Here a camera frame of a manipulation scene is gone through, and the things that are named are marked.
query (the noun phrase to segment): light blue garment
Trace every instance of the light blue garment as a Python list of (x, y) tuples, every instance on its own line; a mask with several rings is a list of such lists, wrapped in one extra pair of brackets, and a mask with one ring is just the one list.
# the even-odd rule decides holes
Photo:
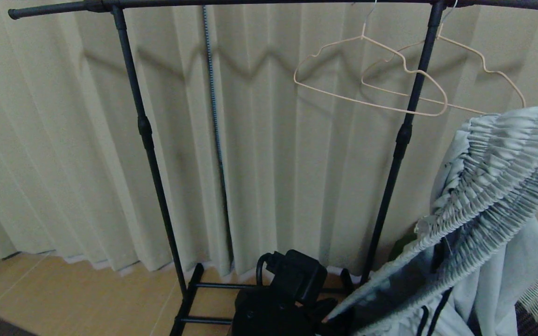
[[(442, 293), (454, 287), (434, 335), (515, 336), (514, 303), (538, 278), (538, 107), (467, 121), (446, 153), (431, 204), (417, 240), (329, 318), (355, 306), (355, 335), (414, 336), (424, 306), (426, 335)], [(442, 238), (451, 253), (431, 274)]]

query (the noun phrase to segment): curtain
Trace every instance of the curtain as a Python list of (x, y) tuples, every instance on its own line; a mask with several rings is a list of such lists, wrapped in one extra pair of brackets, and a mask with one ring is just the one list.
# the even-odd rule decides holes
[[(56, 250), (114, 270), (171, 261), (113, 17), (69, 13), (11, 20), (0, 1), (0, 258)], [(358, 36), (372, 4), (209, 6), (220, 147), (215, 149), (200, 7), (126, 9), (128, 34), (185, 268), (254, 267), (294, 248), (358, 273), (364, 262), (403, 113), (331, 98), (292, 81), (319, 47)], [(378, 4), (368, 34), (395, 49), (425, 36), (430, 6)], [(487, 56), (538, 105), (538, 12), (455, 9), (444, 36)], [(416, 68), (420, 47), (405, 51)], [(301, 68), (305, 83), (405, 108), (407, 98), (361, 88), (387, 53), (352, 42)], [(437, 42), (429, 73), (450, 102), (487, 112), (519, 108), (480, 60)], [(410, 92), (393, 60), (367, 78)], [(440, 98), (425, 83), (425, 97)], [(422, 112), (440, 106), (421, 102)], [(416, 117), (385, 223), (378, 263), (429, 210), (436, 170), (468, 112)]]

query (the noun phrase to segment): beige hanger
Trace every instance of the beige hanger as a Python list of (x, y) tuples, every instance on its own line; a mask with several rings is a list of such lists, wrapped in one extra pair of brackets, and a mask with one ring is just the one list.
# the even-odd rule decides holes
[[(362, 25), (362, 34), (360, 34), (360, 36), (357, 36), (357, 37), (352, 37), (352, 38), (347, 38), (345, 40), (341, 40), (341, 41), (337, 41), (337, 42), (333, 42), (333, 43), (330, 43), (330, 44), (327, 44), (327, 45), (323, 45), (323, 47), (321, 47), (319, 49), (319, 51), (316, 53), (316, 54), (311, 54), (311, 55), (308, 55), (302, 62), (300, 62), (300, 64), (296, 67), (296, 70), (294, 71), (294, 82), (297, 83), (298, 85), (301, 85), (301, 86), (304, 86), (308, 89), (311, 89), (311, 90), (314, 90), (314, 91), (318, 91), (320, 93), (324, 93), (324, 94), (328, 94), (329, 96), (333, 96), (333, 97), (337, 97), (337, 98), (341, 98), (341, 99), (345, 99), (345, 100), (348, 100), (350, 102), (355, 102), (355, 103), (359, 103), (359, 104), (363, 104), (363, 105), (369, 105), (369, 106), (373, 106), (373, 107), (377, 107), (377, 108), (383, 108), (383, 109), (388, 109), (388, 110), (391, 110), (391, 111), (397, 111), (397, 112), (404, 112), (404, 113), (412, 113), (412, 114), (418, 114), (418, 115), (425, 115), (427, 117), (437, 117), (438, 115), (442, 115), (443, 113), (446, 112), (446, 109), (448, 108), (448, 96), (446, 94), (446, 92), (444, 91), (444, 89), (441, 88), (441, 86), (435, 81), (435, 79), (433, 79), (429, 74), (427, 74), (425, 71), (422, 71), (422, 70), (408, 70), (408, 67), (406, 66), (406, 57), (404, 57), (404, 55), (402, 55), (401, 53), (399, 53), (398, 51), (394, 50), (394, 49), (391, 49), (390, 47), (387, 47), (387, 45), (384, 45), (384, 44), (381, 44), (375, 40), (372, 40), (371, 38), (365, 36), (365, 32), (367, 30), (367, 19), (369, 17), (369, 15), (371, 15), (371, 13), (374, 11), (375, 9), (375, 4), (373, 5), (373, 8), (371, 9), (371, 11), (369, 12), (369, 14), (367, 15), (367, 17), (365, 18), (365, 23), (363, 23)], [(441, 111), (439, 111), (438, 113), (423, 113), (423, 112), (416, 112), (416, 111), (408, 111), (407, 109), (399, 109), (399, 108), (392, 108), (390, 106), (383, 106), (383, 105), (379, 105), (379, 104), (373, 104), (373, 103), (370, 103), (370, 102), (364, 102), (362, 100), (357, 100), (357, 99), (354, 99), (354, 98), (349, 98), (349, 97), (345, 97), (345, 96), (341, 96), (339, 94), (335, 94), (335, 93), (331, 93), (331, 92), (327, 92), (325, 90), (321, 90), (321, 89), (318, 89), (316, 87), (312, 87), (310, 85), (307, 85), (307, 84), (304, 84), (304, 83), (301, 83), (297, 80), (297, 73), (298, 73), (298, 70), (300, 68), (300, 66), (302, 66), (303, 63), (305, 63), (308, 59), (310, 58), (316, 58), (318, 57), (321, 52), (323, 51), (323, 49), (326, 49), (327, 47), (331, 47), (333, 45), (337, 45), (337, 44), (342, 44), (342, 43), (346, 43), (346, 42), (350, 42), (350, 41), (355, 41), (355, 40), (367, 40), (369, 41), (370, 43), (372, 44), (375, 44), (375, 45), (378, 45), (379, 47), (382, 47), (383, 49), (386, 49), (388, 51), (390, 51), (391, 53), (393, 53), (394, 55), (397, 55), (399, 56), (401, 59), (402, 59), (402, 62), (403, 62), (403, 66), (404, 66), (404, 72), (406, 72), (406, 74), (421, 74), (421, 75), (424, 75), (427, 79), (429, 79), (433, 84), (435, 84), (435, 86), (437, 87), (437, 89), (439, 89), (439, 91), (441, 92), (442, 96), (444, 96), (444, 101), (442, 102), (442, 104), (444, 105), (444, 107), (441, 109)]]
[[(516, 86), (516, 84), (512, 81), (512, 79), (510, 79), (510, 77), (508, 77), (506, 74), (504, 74), (503, 72), (501, 71), (491, 71), (491, 70), (488, 70), (487, 69), (487, 66), (486, 66), (486, 63), (485, 63), (485, 56), (477, 51), (476, 49), (473, 49), (467, 45), (464, 45), (464, 44), (461, 44), (457, 41), (454, 41), (454, 40), (451, 40), (447, 37), (444, 37), (444, 36), (441, 36), (441, 30), (444, 26), (444, 21), (446, 20), (446, 18), (448, 17), (448, 15), (450, 15), (450, 13), (455, 9), (455, 6), (458, 4), (458, 0), (456, 0), (455, 4), (454, 4), (454, 7), (446, 14), (446, 16), (442, 19), (441, 21), (441, 24), (440, 24), (440, 27), (438, 29), (438, 32), (437, 32), (437, 37), (436, 37), (436, 40), (442, 40), (442, 41), (446, 41), (446, 42), (449, 42), (451, 44), (454, 44), (454, 45), (457, 45), (461, 48), (464, 48), (464, 49), (467, 49), (468, 51), (478, 55), (480, 58), (481, 58), (481, 64), (482, 64), (482, 69), (484, 72), (486, 72), (487, 74), (498, 74), (500, 76), (502, 76), (504, 79), (506, 79), (506, 81), (508, 81), (508, 83), (512, 86), (512, 88), (516, 91), (516, 93), (518, 94), (518, 96), (520, 97), (520, 100), (522, 101), (522, 104), (523, 104), (523, 108), (527, 107), (527, 103), (526, 103), (526, 100), (524, 98), (524, 95), (523, 93), (520, 91), (520, 89)], [(402, 51), (404, 49), (408, 49), (410, 47), (414, 47), (415, 45), (419, 45), (419, 44), (423, 44), (425, 41), (422, 40), (420, 42), (417, 42), (417, 43), (413, 43), (413, 44), (410, 44), (410, 45), (406, 45), (406, 47), (403, 47), (401, 49), (398, 49), (397, 51)], [(370, 85), (368, 83), (365, 83), (365, 74), (367, 73), (367, 71), (369, 69), (371, 69), (373, 66), (375, 66), (376, 64), (380, 63), (380, 62), (390, 62), (391, 60), (393, 59), (393, 56), (391, 56), (390, 59), (382, 59), (382, 60), (378, 60), (377, 62), (371, 64), (370, 66), (368, 66), (368, 68), (366, 68), (363, 73), (362, 73), (362, 77), (361, 77), (361, 82), (363, 83), (363, 85), (365, 86), (368, 86), (368, 87), (371, 87), (372, 89), (378, 89), (380, 91), (383, 91), (383, 92), (387, 92), (387, 93), (393, 93), (393, 94), (397, 94), (398, 96), (405, 96), (405, 97), (409, 97), (409, 94), (406, 94), (406, 93), (401, 93), (401, 92), (396, 92), (396, 91), (391, 91), (391, 90), (387, 90), (387, 89), (383, 89), (381, 87), (377, 87), (375, 85)], [(444, 102), (440, 102), (439, 100), (433, 100), (433, 99), (429, 99), (429, 98), (419, 98), (420, 100), (424, 100), (425, 102), (432, 102), (432, 103), (436, 103), (436, 104), (444, 104), (444, 106), (449, 106), (451, 108), (457, 108), (457, 109), (461, 109), (461, 110), (464, 110), (464, 111), (469, 111), (469, 112), (474, 112), (474, 113), (478, 113), (478, 114), (487, 114), (486, 112), (482, 112), (482, 111), (478, 111), (476, 109), (471, 109), (471, 108), (465, 108), (463, 106), (459, 106), (459, 105), (453, 105), (453, 104), (447, 104), (447, 100), (444, 100)]]

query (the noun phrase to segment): black vertical pole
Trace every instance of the black vertical pole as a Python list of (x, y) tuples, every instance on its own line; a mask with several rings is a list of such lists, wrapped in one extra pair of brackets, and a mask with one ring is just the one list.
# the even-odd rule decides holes
[(182, 298), (185, 298), (186, 280), (184, 279), (182, 264), (180, 262), (180, 257), (177, 252), (176, 238), (173, 234), (173, 228), (171, 227), (169, 209), (167, 208), (165, 193), (163, 191), (163, 183), (161, 181), (161, 175), (159, 174), (159, 166), (156, 161), (151, 123), (149, 122), (149, 119), (145, 114), (145, 107), (142, 104), (141, 88), (138, 85), (138, 78), (136, 77), (136, 68), (134, 67), (134, 59), (132, 58), (132, 51), (130, 51), (130, 41), (128, 40), (128, 32), (126, 31), (126, 19), (124, 18), (124, 11), (122, 11), (122, 9), (118, 6), (113, 6), (111, 13), (113, 14), (113, 19), (115, 20), (115, 27), (118, 29), (118, 33), (120, 34), (121, 49), (124, 53), (126, 70), (128, 70), (128, 80), (130, 81), (130, 87), (132, 88), (132, 96), (134, 97), (134, 104), (136, 105), (136, 113), (138, 115), (138, 131), (141, 134), (142, 142), (144, 143), (145, 150), (147, 151), (147, 157), (149, 160), (149, 166), (151, 167), (153, 183), (155, 184), (155, 191), (157, 194), (157, 199), (159, 200), (161, 215), (163, 217), (163, 224), (165, 225), (165, 231), (167, 232), (167, 239), (169, 240), (169, 247), (173, 256), (173, 262), (176, 266), (177, 281), (179, 281), (180, 283)]
[[(441, 21), (441, 15), (444, 12), (446, 5), (443, 0), (438, 0), (433, 3), (431, 7), (431, 15), (429, 15), (429, 25), (427, 27), (427, 36), (425, 37), (425, 44), (423, 45), (423, 51), (418, 62), (418, 69), (427, 71), (429, 67), (429, 60), (431, 60), (431, 52), (433, 51), (433, 45), (437, 37), (437, 28)], [(423, 89), (423, 83), (425, 77), (421, 74), (416, 74), (414, 78), (414, 85), (412, 86), (412, 93), (410, 94), (410, 101), (408, 102), (408, 111), (416, 111), (418, 105), (418, 98), (420, 97), (421, 90)], [(373, 267), (375, 261), (375, 253), (377, 251), (377, 245), (379, 245), (379, 238), (383, 230), (383, 223), (385, 223), (385, 217), (387, 215), (387, 208), (391, 201), (391, 195), (393, 194), (394, 186), (396, 185), (397, 173), (400, 171), (402, 159), (406, 153), (406, 147), (410, 142), (412, 136), (412, 120), (414, 114), (407, 113), (404, 118), (404, 122), (397, 132), (396, 147), (393, 151), (393, 161), (391, 162), (391, 168), (389, 170), (389, 176), (387, 176), (387, 183), (385, 191), (383, 192), (383, 198), (381, 206), (379, 207), (379, 213), (373, 230), (371, 238), (371, 244), (369, 245), (369, 252), (367, 254), (367, 261), (365, 261), (365, 267), (361, 276), (361, 283), (367, 282), (369, 279), (369, 272)]]

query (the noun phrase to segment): garment rack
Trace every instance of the garment rack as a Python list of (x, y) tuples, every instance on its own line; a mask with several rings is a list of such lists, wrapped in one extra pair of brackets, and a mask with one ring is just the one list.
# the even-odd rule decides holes
[[(9, 9), (8, 14), (11, 19), (20, 19), (22, 17), (31, 17), (38, 15), (56, 14), (56, 13), (69, 13), (77, 11), (91, 11), (95, 13), (111, 13), (115, 20), (115, 26), (118, 30), (120, 37), (120, 44), (122, 53), (124, 55), (124, 61), (126, 63), (126, 70), (128, 72), (128, 80), (130, 81), (130, 87), (132, 89), (132, 95), (134, 97), (134, 105), (137, 113), (137, 127), (141, 134), (142, 141), (147, 151), (147, 158), (149, 166), (151, 168), (151, 174), (153, 183), (155, 185), (156, 195), (161, 208), (163, 224), (167, 232), (167, 239), (169, 240), (169, 246), (173, 261), (176, 267), (177, 280), (182, 292), (182, 306), (175, 317), (173, 328), (171, 329), (170, 336), (180, 336), (184, 331), (186, 323), (209, 323), (216, 325), (230, 325), (231, 319), (217, 318), (217, 317), (200, 317), (190, 316), (190, 308), (194, 302), (194, 297), (198, 288), (219, 288), (219, 289), (243, 289), (252, 287), (252, 285), (237, 285), (237, 284), (223, 284), (223, 283), (206, 283), (201, 282), (203, 276), (202, 264), (197, 264), (194, 268), (194, 273), (188, 285), (184, 278), (184, 271), (180, 262), (179, 253), (177, 251), (176, 239), (171, 226), (171, 219), (169, 210), (167, 208), (167, 202), (163, 191), (163, 183), (159, 172), (159, 166), (156, 161), (156, 155), (154, 150), (154, 143), (152, 138), (152, 128), (145, 108), (143, 106), (141, 89), (138, 85), (138, 79), (136, 76), (136, 69), (134, 59), (132, 58), (132, 52), (130, 51), (130, 42), (128, 40), (128, 32), (126, 28), (126, 19), (124, 18), (124, 9), (127, 8), (143, 8), (143, 7), (175, 7), (175, 6), (205, 6), (205, 5), (236, 5), (236, 4), (289, 4), (289, 3), (321, 3), (321, 2), (350, 2), (350, 0), (83, 0), (80, 2), (68, 2), (62, 4), (53, 4), (38, 7), (29, 7), (22, 9)], [(429, 67), (429, 61), (431, 59), (431, 53), (433, 52), (433, 46), (437, 35), (437, 29), (439, 27), (442, 13), (446, 7), (467, 7), (473, 5), (481, 6), (496, 6), (496, 7), (512, 7), (523, 9), (538, 10), (538, 0), (379, 0), (379, 2), (397, 2), (397, 3), (416, 3), (416, 4), (430, 4), (431, 14), (429, 15), (429, 21), (427, 23), (427, 34), (425, 37), (425, 43), (420, 56), (418, 69), (427, 71)], [(410, 94), (410, 100), (408, 101), (408, 111), (416, 111), (418, 105), (418, 98), (420, 97), (421, 90), (425, 77), (421, 74), (417, 74), (414, 78), (414, 85), (412, 86), (412, 92)], [(402, 164), (402, 159), (406, 153), (406, 147), (410, 142), (412, 136), (412, 121), (414, 114), (406, 113), (404, 121), (402, 122), (396, 137), (396, 146), (393, 151), (393, 161), (387, 176), (386, 187), (383, 193), (382, 202), (377, 215), (375, 227), (373, 230), (371, 244), (369, 245), (367, 260), (363, 268), (361, 277), (361, 283), (368, 280), (369, 272), (373, 266), (377, 245), (382, 233), (383, 224), (387, 215), (387, 209), (391, 201), (391, 195), (396, 184), (397, 174)], [(323, 292), (339, 292), (349, 294), (353, 290), (353, 284), (350, 279), (350, 273), (348, 270), (342, 270), (340, 274), (343, 288), (325, 288)]]

